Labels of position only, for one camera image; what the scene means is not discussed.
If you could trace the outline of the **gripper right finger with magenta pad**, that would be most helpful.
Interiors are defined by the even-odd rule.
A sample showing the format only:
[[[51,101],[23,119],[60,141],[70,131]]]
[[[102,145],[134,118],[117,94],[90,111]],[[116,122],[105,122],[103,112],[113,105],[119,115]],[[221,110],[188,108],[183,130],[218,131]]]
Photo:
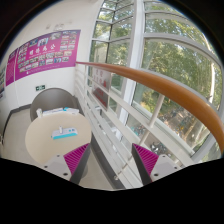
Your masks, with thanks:
[[[143,185],[148,185],[181,169],[167,155],[157,155],[137,144],[132,144],[132,156]]]

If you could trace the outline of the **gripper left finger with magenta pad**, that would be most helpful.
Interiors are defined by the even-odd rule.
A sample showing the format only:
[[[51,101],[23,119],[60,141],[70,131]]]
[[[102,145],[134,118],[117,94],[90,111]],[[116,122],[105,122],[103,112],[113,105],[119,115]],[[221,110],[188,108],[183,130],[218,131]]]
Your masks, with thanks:
[[[90,144],[87,143],[65,155],[54,156],[43,166],[43,169],[74,184],[79,184],[89,155]]]

